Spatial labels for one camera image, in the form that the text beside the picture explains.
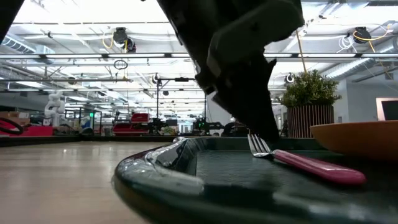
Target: ceiling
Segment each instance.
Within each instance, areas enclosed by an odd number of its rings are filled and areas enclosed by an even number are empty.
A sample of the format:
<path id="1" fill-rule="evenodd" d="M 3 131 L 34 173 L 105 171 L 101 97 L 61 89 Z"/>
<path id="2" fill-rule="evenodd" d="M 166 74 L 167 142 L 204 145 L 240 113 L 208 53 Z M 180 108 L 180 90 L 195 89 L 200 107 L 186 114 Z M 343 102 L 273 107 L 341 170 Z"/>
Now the ceiling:
<path id="1" fill-rule="evenodd" d="M 339 42 L 352 33 L 355 27 L 366 26 L 372 38 L 385 37 L 375 40 L 378 45 L 395 36 L 397 32 L 397 7 L 367 6 L 367 1 L 355 1 L 350 4 L 328 4 L 326 1 L 303 1 L 303 14 L 306 25 L 299 29 L 304 53 L 350 53 L 353 48 L 342 49 Z M 52 49 L 55 54 L 106 54 L 121 53 L 122 50 L 111 45 L 111 34 L 117 27 L 125 27 L 129 37 L 134 39 L 137 53 L 185 53 L 179 44 L 172 26 L 155 0 L 26 0 L 11 28 L 9 35 L 15 35 L 23 43 L 34 48 L 44 45 Z M 368 44 L 353 44 L 358 52 L 369 50 Z M 266 53 L 296 53 L 299 52 L 297 38 L 292 35 L 286 40 L 265 46 Z M 2 45 L 2 54 L 19 54 L 18 51 Z M 33 60 L 8 60 L 7 62 L 23 67 L 35 74 L 43 75 L 45 70 L 51 78 L 115 78 L 118 72 L 113 63 L 116 59 L 56 59 L 46 65 Z M 157 74 L 160 78 L 187 77 L 194 78 L 195 68 L 187 58 L 130 58 L 129 67 L 119 71 L 118 78 L 123 76 L 133 82 L 102 82 L 103 88 L 119 89 L 151 89 L 156 85 L 152 78 Z M 307 69 L 328 70 L 336 65 L 334 61 L 321 60 L 306 62 Z M 377 73 L 382 68 L 372 68 Z M 301 60 L 286 60 L 278 63 L 269 82 L 269 88 L 283 88 L 284 78 L 289 73 L 303 71 Z M 192 98 L 204 99 L 205 96 L 194 81 L 180 83 L 169 82 L 166 88 L 195 89 L 192 91 L 170 91 L 168 96 L 160 94 L 161 99 Z M 89 93 L 87 97 L 97 96 Z M 142 106 L 151 107 L 154 102 L 147 93 L 139 91 L 120 92 L 129 101 L 142 102 Z M 174 108 L 186 110 L 186 105 L 172 105 Z M 202 102 L 193 103 L 198 112 L 203 111 Z"/>

